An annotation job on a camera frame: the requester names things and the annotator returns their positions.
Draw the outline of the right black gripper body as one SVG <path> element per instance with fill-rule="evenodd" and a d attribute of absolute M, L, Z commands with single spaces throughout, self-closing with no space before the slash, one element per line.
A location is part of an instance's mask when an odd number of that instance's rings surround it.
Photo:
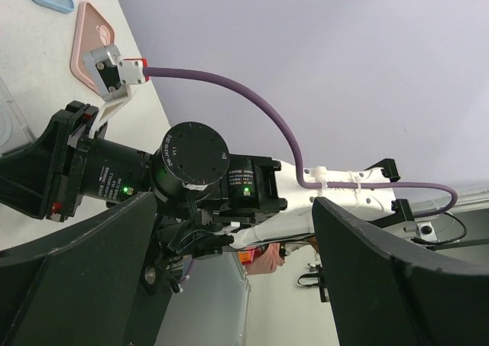
<path fill-rule="evenodd" d="M 205 124 L 174 125 L 150 154 L 107 140 L 106 126 L 90 137 L 98 114 L 92 105 L 71 102 L 50 119 L 63 165 L 54 214 L 72 217 L 83 197 L 114 206 L 141 192 L 154 194 L 158 215 L 178 219 L 195 218 L 202 209 L 217 222 L 260 224 L 287 207 L 277 188 L 281 164 L 231 154 Z"/>

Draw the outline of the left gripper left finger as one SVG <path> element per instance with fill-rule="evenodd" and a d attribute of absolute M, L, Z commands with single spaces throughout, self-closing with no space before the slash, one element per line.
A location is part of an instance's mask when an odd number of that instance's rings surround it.
<path fill-rule="evenodd" d="M 3 345 L 120 345 L 156 213 L 146 192 L 1 252 Z"/>

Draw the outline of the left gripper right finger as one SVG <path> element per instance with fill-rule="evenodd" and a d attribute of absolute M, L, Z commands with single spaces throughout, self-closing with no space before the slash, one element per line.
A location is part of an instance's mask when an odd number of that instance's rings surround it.
<path fill-rule="evenodd" d="M 312 208 L 341 345 L 486 345 L 488 268 L 437 254 L 319 197 Z"/>

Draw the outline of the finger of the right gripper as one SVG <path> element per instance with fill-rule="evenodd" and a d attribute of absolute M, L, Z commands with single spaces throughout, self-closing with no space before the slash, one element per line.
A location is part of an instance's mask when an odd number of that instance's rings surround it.
<path fill-rule="evenodd" d="M 33 144 L 1 158 L 1 204 L 43 218 L 52 176 L 57 131 L 48 128 Z"/>

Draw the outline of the dark teal phone case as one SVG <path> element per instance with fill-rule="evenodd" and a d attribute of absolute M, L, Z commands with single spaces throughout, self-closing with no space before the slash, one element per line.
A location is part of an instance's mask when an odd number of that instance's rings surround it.
<path fill-rule="evenodd" d="M 1 156 L 19 150 L 35 142 L 20 108 L 1 79 Z"/>

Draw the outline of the pink phone case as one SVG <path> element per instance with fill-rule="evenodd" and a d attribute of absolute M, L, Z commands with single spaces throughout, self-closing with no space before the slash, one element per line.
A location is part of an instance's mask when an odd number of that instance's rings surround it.
<path fill-rule="evenodd" d="M 98 91 L 83 63 L 83 54 L 112 44 L 114 40 L 114 29 L 105 17 L 90 2 L 81 2 L 77 12 L 70 70 L 75 78 L 95 94 Z"/>

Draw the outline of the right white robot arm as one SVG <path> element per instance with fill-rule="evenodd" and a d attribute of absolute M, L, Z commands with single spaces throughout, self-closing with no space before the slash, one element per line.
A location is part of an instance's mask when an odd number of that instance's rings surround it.
<path fill-rule="evenodd" d="M 324 197 L 380 228 L 409 221 L 413 214 L 393 187 L 396 164 L 382 160 L 360 172 L 317 167 L 305 189 L 292 164 L 269 157 L 230 154 L 221 136 L 196 122 L 174 126 L 154 154 L 108 141 L 115 108 L 71 102 L 34 137 L 12 101 L 1 105 L 1 202 L 35 219 L 64 222 L 84 197 L 110 206 L 152 192 L 156 213 L 190 218 L 204 230 L 217 224 L 233 248 L 301 238 L 313 232 L 312 206 Z"/>

